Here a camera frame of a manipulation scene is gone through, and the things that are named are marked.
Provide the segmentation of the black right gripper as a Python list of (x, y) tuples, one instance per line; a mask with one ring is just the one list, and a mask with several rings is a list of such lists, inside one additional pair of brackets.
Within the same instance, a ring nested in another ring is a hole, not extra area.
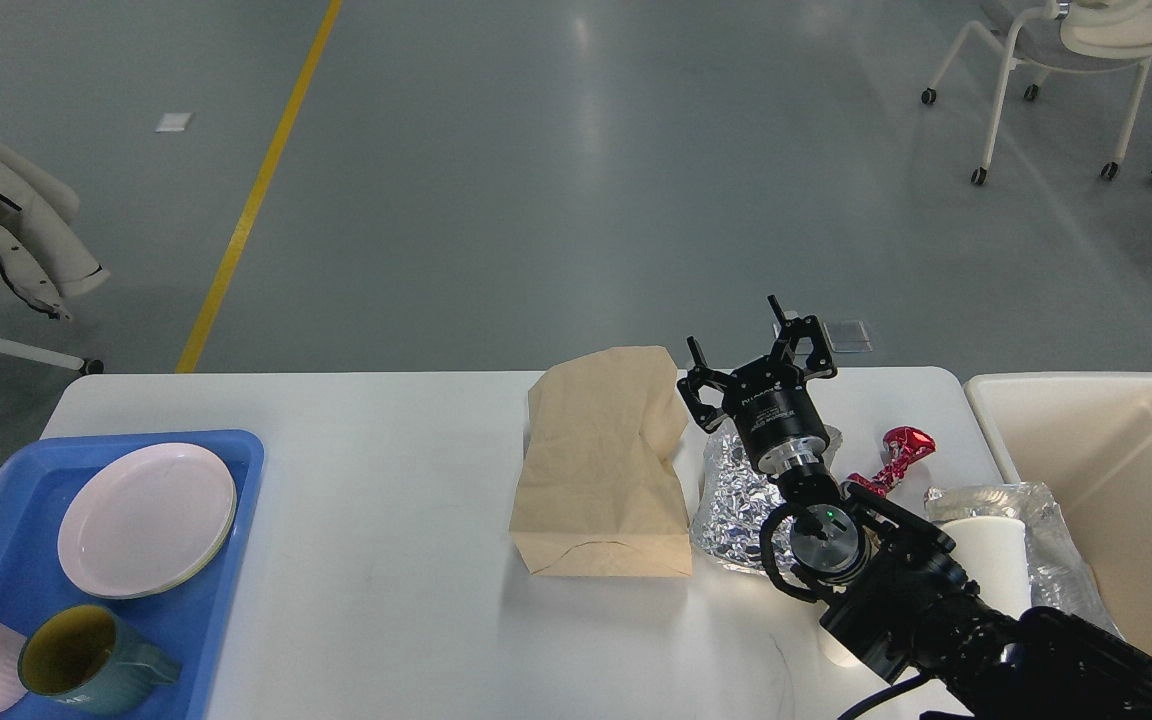
[[(710, 366), (699, 342), (685, 338), (692, 366), (679, 379), (679, 395), (707, 434), (730, 416), (755, 471), (823, 464), (829, 438), (806, 382), (838, 377), (826, 325), (817, 314), (787, 314), (773, 293), (767, 301), (776, 319), (770, 357), (730, 374)], [(717, 406), (702, 397), (703, 389), (719, 393)]]

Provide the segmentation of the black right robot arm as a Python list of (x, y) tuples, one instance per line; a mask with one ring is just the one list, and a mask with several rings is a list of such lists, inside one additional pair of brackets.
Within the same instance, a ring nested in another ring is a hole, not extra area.
[(1047, 606), (1006, 615), (952, 552), (955, 541), (824, 460), (826, 424), (808, 382), (838, 366), (817, 316), (787, 316), (770, 296), (767, 354), (723, 372), (695, 338), (677, 384), (705, 433), (732, 420), (755, 473), (780, 492), (756, 536), (773, 588), (823, 602), (819, 624), (884, 689), (847, 719), (940, 682), (967, 719), (1152, 719), (1152, 655)]

